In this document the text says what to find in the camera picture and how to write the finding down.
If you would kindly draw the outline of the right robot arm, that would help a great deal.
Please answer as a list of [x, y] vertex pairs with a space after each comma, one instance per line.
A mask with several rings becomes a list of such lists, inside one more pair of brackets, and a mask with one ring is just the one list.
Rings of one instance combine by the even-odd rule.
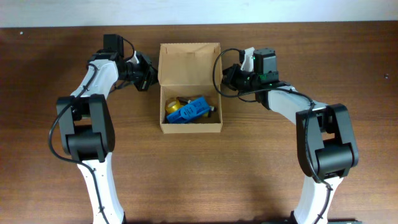
[[328, 223], [337, 187], [359, 161], [351, 119], [345, 105], [313, 100], [279, 79], [276, 52], [239, 50], [239, 63], [223, 70], [222, 84], [234, 98], [253, 94], [267, 110], [295, 125], [298, 163], [304, 173], [300, 200], [286, 223]]

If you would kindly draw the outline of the cardboard box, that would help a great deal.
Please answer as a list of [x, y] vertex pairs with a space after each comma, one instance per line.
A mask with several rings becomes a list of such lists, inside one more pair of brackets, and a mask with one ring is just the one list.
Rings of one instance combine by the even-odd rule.
[[[160, 128], [164, 134], [219, 133], [223, 126], [220, 87], [222, 63], [214, 62], [221, 53], [219, 43], [161, 44], [158, 80], [160, 83]], [[194, 100], [204, 97], [216, 108], [209, 118], [187, 124], [167, 121], [166, 106], [177, 97]]]

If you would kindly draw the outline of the black whiteboard marker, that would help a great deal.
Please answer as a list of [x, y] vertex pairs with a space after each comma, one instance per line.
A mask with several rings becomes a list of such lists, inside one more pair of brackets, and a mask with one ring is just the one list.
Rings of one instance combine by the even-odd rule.
[[[178, 99], [178, 101], [180, 102], [180, 104], [182, 106], [185, 106], [185, 105], [187, 105], [187, 104], [189, 104], [189, 103], [191, 103], [193, 101], [193, 100], [190, 100], [188, 98], [182, 98], [182, 97], [177, 97], [177, 99]], [[209, 111], [214, 112], [214, 111], [216, 111], [216, 108], [214, 106], [210, 106], [210, 110]]]

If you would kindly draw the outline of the yellow adhesive tape roll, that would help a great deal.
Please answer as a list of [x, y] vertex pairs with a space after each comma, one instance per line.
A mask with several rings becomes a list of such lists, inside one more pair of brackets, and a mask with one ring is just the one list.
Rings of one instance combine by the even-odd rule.
[[178, 98], [169, 98], [165, 102], [165, 111], [167, 114], [172, 114], [178, 111], [183, 105]]

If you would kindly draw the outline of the yellow highlighter pen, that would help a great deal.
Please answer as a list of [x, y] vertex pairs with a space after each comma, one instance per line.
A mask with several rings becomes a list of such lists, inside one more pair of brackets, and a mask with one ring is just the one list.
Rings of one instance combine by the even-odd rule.
[[211, 117], [211, 111], [206, 112], [205, 114], [202, 115], [203, 118], [210, 118]]

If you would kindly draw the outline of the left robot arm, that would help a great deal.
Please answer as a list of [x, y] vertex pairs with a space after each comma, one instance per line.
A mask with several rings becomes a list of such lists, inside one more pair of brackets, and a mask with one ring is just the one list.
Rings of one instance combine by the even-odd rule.
[[117, 34], [103, 36], [103, 48], [86, 64], [78, 88], [56, 102], [57, 117], [48, 136], [50, 151], [62, 161], [76, 164], [88, 190], [93, 223], [125, 223], [112, 171], [115, 132], [108, 96], [126, 86], [147, 91], [157, 83], [157, 70], [150, 58], [137, 50], [124, 56], [127, 39]]

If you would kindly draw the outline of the blue plastic holder block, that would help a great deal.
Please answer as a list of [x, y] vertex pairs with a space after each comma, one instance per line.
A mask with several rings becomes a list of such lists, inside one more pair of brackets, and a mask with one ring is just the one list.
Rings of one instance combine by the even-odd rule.
[[170, 124], [190, 123], [210, 110], [210, 105], [203, 96], [181, 107], [178, 111], [167, 114], [166, 120]]

